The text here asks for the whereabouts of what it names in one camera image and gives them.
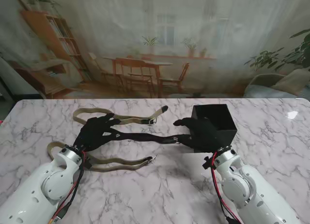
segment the cable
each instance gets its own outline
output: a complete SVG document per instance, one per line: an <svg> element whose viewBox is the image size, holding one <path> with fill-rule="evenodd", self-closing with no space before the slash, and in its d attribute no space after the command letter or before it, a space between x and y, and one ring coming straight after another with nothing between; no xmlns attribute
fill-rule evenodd
<svg viewBox="0 0 310 224"><path fill-rule="evenodd" d="M213 182L214 182L214 185L215 185L215 189L216 189L216 192L217 192L217 196L219 197L219 201L220 203L223 204L223 206L225 207L225 209L229 212L229 214L237 221L241 224L240 220L236 217L236 215L232 212L232 210L228 207L228 205L224 202L224 200L221 198L220 196L220 193L219 193L219 189L218 189L218 186L217 186L217 183L216 183L216 177L215 177L215 172L214 172L214 169L213 169L213 166L214 166L214 159L217 155L217 152L214 153L213 157L212 157L212 163L211 163L211 174L212 174L212 179L213 179Z"/></svg>
<svg viewBox="0 0 310 224"><path fill-rule="evenodd" d="M71 206L71 204L72 204L72 202L73 202L73 200L74 200L74 198L76 196L76 193L78 191L79 183L80 183L80 181L81 181L81 179L83 177L83 174L84 174L84 165L85 165L85 161L86 161L86 153L84 151L82 151L82 153L83 153L82 164L81 164L81 167L80 167L80 173L78 175L77 181L74 183L74 185L72 186L72 188L71 188L70 192L68 193L67 197L61 203L61 205L59 206L59 208L57 209L57 211L55 212L55 214L53 215L52 219L49 221L48 224L51 224L56 217L59 217L60 219L62 219L64 217L64 215L67 213L69 207ZM73 192L73 195L72 195L70 201L65 206L63 206L63 204L65 203L67 198L72 193L73 189L74 189L74 192Z"/></svg>
<svg viewBox="0 0 310 224"><path fill-rule="evenodd" d="M59 211L62 209L62 206L64 204L64 202L68 199L68 197L70 196L70 194L72 193L74 187L76 186L77 182L74 183L74 185L72 186L70 192L68 193L66 199L64 199L64 201L61 203L61 205L59 206L59 208L56 210L54 216L52 217L52 220L57 216L57 214L59 213Z"/></svg>

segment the black cardboard box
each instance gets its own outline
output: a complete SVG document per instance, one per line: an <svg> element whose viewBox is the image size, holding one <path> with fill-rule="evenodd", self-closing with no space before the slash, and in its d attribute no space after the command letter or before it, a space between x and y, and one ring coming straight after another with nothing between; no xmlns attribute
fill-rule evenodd
<svg viewBox="0 0 310 224"><path fill-rule="evenodd" d="M194 105L192 117L195 119L208 118L217 129L224 146L230 145L237 133L237 128L226 104Z"/></svg>

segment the photo backdrop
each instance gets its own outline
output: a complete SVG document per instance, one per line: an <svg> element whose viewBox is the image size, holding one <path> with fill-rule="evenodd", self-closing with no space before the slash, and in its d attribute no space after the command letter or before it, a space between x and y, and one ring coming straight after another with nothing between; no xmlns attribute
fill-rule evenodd
<svg viewBox="0 0 310 224"><path fill-rule="evenodd" d="M14 94L310 97L309 0L0 2Z"/></svg>

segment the tan elastic band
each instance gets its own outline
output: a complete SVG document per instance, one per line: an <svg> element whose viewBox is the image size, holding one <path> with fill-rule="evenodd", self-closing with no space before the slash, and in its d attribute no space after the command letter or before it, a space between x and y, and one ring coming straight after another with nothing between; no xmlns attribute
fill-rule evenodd
<svg viewBox="0 0 310 224"><path fill-rule="evenodd" d="M118 115L118 114L114 114L114 119L119 119L121 122L119 123L119 125L126 125L126 124L130 124L130 123L137 123L137 124L149 124L151 125L151 121L155 120L156 118L158 118L162 113L164 113L166 110L168 109L167 106L164 106L162 108L160 108L159 110L157 110L153 115L149 116L149 117L140 117L140 116L122 116L122 115ZM78 115L81 113L112 113L110 110L108 109L102 109L102 108L80 108L74 111L73 113L73 120L77 121L79 123L81 123L82 125L86 124L86 121L79 118Z"/></svg>
<svg viewBox="0 0 310 224"><path fill-rule="evenodd" d="M66 145L61 142L51 142L50 144L47 145L47 152L49 157L54 160L54 157L52 155L52 149L55 147L60 147L60 148L65 148ZM154 160L152 157L146 157L142 158L140 160L124 160L121 158L110 158L110 159L98 159L89 153L86 153L87 157L90 158L90 163L93 165L90 169L85 168L85 170L88 171L95 171L95 172L111 172L111 171L116 171L116 170L137 170L147 164L149 164L151 161ZM117 165L113 167L100 167L100 166L95 166L97 165L102 165L102 164L108 164L108 163L120 163L122 165Z"/></svg>

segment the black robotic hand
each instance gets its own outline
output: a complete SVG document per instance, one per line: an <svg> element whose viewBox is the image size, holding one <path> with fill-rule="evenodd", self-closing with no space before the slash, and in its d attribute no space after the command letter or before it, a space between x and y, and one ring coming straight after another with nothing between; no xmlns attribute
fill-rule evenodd
<svg viewBox="0 0 310 224"><path fill-rule="evenodd" d="M219 148L224 147L217 134L217 129L208 118L197 120L191 117L177 120L175 126L186 126L191 134L178 135L178 142L189 146L195 150L214 153Z"/></svg>
<svg viewBox="0 0 310 224"><path fill-rule="evenodd" d="M110 127L121 121L119 119L110 120L113 116L113 113L108 113L105 116L88 119L81 128L74 145L84 151L92 151L114 140L117 132Z"/></svg>

